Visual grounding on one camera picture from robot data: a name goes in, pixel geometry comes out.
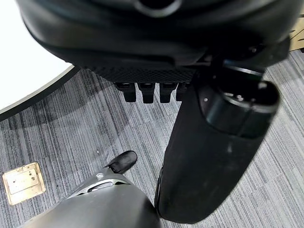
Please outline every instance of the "black plastic tab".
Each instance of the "black plastic tab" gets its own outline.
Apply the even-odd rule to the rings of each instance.
[[[154,97],[155,83],[137,83],[139,90],[142,92],[143,102],[152,104]]]
[[[124,174],[137,162],[137,154],[134,151],[126,151],[112,159],[106,167],[114,173]]]
[[[177,83],[160,83],[161,103],[169,103],[171,93],[177,87]]]
[[[124,99],[126,102],[135,102],[136,101],[136,90],[134,83],[115,83],[115,87],[123,92]]]
[[[190,86],[190,82],[181,82],[179,83],[176,90],[176,101],[182,101],[182,97],[187,91],[187,88]]]

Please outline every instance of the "carpet floor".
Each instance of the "carpet floor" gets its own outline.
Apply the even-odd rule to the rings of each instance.
[[[282,105],[247,172],[226,201],[195,225],[165,228],[304,227],[304,54],[271,67]],[[180,102],[126,103],[121,92],[81,70],[45,99],[0,122],[0,173],[38,162],[47,191],[9,206],[0,181],[0,227],[16,228],[64,198],[126,150],[138,153],[126,177],[153,200],[164,151]]]

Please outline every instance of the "striped gray carpet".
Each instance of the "striped gray carpet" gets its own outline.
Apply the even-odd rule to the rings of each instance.
[[[273,66],[282,108],[265,143],[227,200],[203,222],[166,228],[304,227],[304,54]],[[41,102],[0,123],[0,172],[38,161],[47,192],[9,206],[0,182],[0,227],[16,228],[50,208],[114,156],[133,149],[126,176],[154,197],[163,152],[180,103],[124,102],[114,87],[81,71]]]

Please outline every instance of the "white table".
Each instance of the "white table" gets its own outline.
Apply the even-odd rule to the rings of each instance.
[[[32,38],[14,0],[0,1],[0,29],[1,121],[57,89],[76,68]]]

